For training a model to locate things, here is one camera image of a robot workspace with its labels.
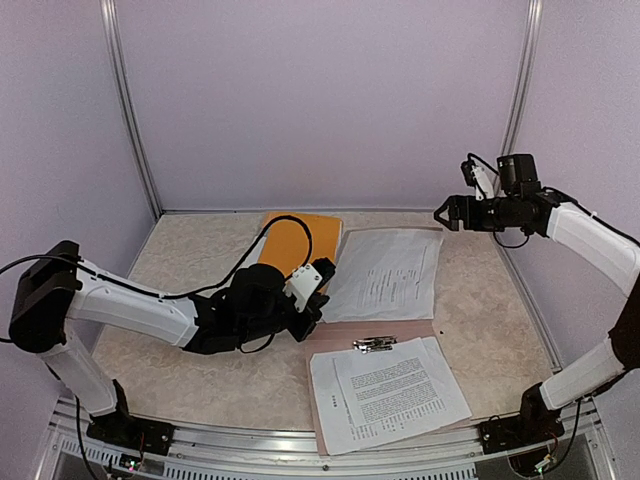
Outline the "remaining white paper stack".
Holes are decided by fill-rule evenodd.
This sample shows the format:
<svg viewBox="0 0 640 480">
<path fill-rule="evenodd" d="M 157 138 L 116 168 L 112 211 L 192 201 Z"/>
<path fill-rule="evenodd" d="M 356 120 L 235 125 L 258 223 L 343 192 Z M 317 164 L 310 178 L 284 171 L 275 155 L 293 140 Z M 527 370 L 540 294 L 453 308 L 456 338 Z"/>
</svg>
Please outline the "remaining white paper stack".
<svg viewBox="0 0 640 480">
<path fill-rule="evenodd" d="M 397 343 L 386 351 L 315 353 L 309 368 L 328 455 L 379 447 L 472 416 L 433 336 Z"/>
</svg>

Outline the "white printed paper sheets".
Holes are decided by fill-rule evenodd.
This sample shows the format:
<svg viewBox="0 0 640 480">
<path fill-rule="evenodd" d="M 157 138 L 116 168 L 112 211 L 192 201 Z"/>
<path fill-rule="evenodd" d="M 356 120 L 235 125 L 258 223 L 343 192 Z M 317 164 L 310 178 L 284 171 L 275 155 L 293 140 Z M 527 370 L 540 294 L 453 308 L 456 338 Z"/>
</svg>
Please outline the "white printed paper sheets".
<svg viewBox="0 0 640 480">
<path fill-rule="evenodd" d="M 329 282 L 326 323 L 431 320 L 443 231 L 375 228 L 345 234 Z"/>
</svg>

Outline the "metal clip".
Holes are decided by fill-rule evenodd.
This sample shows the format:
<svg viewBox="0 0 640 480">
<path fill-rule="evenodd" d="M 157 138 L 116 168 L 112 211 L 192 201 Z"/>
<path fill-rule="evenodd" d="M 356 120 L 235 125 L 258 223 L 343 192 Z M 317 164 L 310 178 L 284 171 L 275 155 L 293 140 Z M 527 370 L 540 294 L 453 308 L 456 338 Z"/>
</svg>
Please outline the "metal clip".
<svg viewBox="0 0 640 480">
<path fill-rule="evenodd" d="M 354 350 L 363 354 L 390 351 L 397 343 L 396 336 L 376 336 L 363 339 L 356 339 L 352 342 Z"/>
</svg>

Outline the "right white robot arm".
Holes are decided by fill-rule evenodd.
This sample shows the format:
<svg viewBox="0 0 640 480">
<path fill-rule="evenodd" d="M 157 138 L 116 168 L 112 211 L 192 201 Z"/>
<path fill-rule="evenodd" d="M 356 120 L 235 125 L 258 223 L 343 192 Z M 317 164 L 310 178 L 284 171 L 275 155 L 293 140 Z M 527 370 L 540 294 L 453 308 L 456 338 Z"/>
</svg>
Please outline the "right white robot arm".
<svg viewBox="0 0 640 480">
<path fill-rule="evenodd" d="M 530 154 L 489 166 L 470 153 L 461 165 L 472 195 L 451 195 L 435 210 L 450 231 L 496 234 L 518 228 L 566 247 L 603 273 L 626 303 L 606 338 L 560 373 L 529 388 L 511 433 L 523 444 L 552 431 L 563 407 L 603 390 L 639 367 L 639 243 L 588 211 L 570 195 L 545 187 Z"/>
</svg>

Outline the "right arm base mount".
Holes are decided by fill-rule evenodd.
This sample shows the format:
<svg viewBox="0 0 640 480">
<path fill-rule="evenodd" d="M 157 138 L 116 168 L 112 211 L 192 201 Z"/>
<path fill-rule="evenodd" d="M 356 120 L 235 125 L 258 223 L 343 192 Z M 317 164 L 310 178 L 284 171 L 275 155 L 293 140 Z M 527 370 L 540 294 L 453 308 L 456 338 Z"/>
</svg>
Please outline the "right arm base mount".
<svg viewBox="0 0 640 480">
<path fill-rule="evenodd" d="M 542 426 L 526 428 L 519 416 L 494 416 L 478 425 L 478 433 L 483 453 L 488 455 L 557 440 L 565 434 L 565 429 L 556 420 Z"/>
</svg>

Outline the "orange file folder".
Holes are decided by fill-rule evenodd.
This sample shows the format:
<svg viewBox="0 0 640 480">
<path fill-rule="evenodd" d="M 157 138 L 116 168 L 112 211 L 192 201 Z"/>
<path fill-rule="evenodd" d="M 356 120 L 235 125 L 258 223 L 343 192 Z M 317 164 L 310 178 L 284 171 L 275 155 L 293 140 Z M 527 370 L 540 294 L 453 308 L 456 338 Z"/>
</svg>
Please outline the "orange file folder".
<svg viewBox="0 0 640 480">
<path fill-rule="evenodd" d="M 302 221 L 311 234 L 312 248 L 309 248 L 303 226 L 293 220 L 279 220 L 261 238 L 256 235 L 258 244 L 250 257 L 256 263 L 264 264 L 257 269 L 259 289 L 275 294 L 283 290 L 284 278 L 300 266 L 323 257 L 336 264 L 343 234 L 343 221 L 339 217 L 286 211 L 268 212 L 258 232 L 280 216 L 292 216 Z"/>
</svg>

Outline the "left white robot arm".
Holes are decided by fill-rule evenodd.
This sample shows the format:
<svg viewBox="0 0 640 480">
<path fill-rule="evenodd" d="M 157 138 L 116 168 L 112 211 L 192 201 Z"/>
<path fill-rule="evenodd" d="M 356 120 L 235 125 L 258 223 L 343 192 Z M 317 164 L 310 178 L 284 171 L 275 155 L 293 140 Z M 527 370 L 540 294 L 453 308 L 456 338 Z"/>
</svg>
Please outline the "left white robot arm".
<svg viewBox="0 0 640 480">
<path fill-rule="evenodd" d="M 87 320 L 162 340 L 183 351 L 213 355 L 240 350 L 288 331 L 304 341 L 329 298 L 322 290 L 336 267 L 318 258 L 285 276 L 256 263 L 239 267 L 209 297 L 169 294 L 129 283 L 79 255 L 62 241 L 26 257 L 8 328 L 9 340 L 39 356 L 78 398 L 92 422 L 121 445 L 140 434 L 123 388 L 106 377 L 72 332 L 69 320 Z"/>
</svg>

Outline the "translucent grey plastic sheet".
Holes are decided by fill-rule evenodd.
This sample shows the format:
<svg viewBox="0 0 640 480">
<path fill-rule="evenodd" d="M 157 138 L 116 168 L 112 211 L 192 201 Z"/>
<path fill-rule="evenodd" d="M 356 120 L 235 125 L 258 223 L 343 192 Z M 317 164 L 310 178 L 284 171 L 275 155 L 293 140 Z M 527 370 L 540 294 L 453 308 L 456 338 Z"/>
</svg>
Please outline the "translucent grey plastic sheet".
<svg viewBox="0 0 640 480">
<path fill-rule="evenodd" d="M 418 337 L 435 337 L 436 333 L 433 322 L 425 319 L 320 323 L 303 343 L 311 418 L 316 436 L 317 453 L 320 456 L 328 456 L 328 452 L 324 442 L 311 378 L 310 363 L 313 355 L 348 350 L 352 348 L 354 340 L 383 336 L 393 336 L 398 342 L 404 342 Z"/>
</svg>

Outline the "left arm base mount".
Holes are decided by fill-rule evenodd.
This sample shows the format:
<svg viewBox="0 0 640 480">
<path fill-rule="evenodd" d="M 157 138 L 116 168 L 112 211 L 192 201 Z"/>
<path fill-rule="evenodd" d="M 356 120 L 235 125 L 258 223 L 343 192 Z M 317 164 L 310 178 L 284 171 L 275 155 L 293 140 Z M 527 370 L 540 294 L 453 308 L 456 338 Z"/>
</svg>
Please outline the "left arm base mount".
<svg viewBox="0 0 640 480">
<path fill-rule="evenodd" d="M 167 456 L 174 431 L 175 426 L 167 422 L 113 412 L 91 416 L 87 436 L 140 453 Z"/>
</svg>

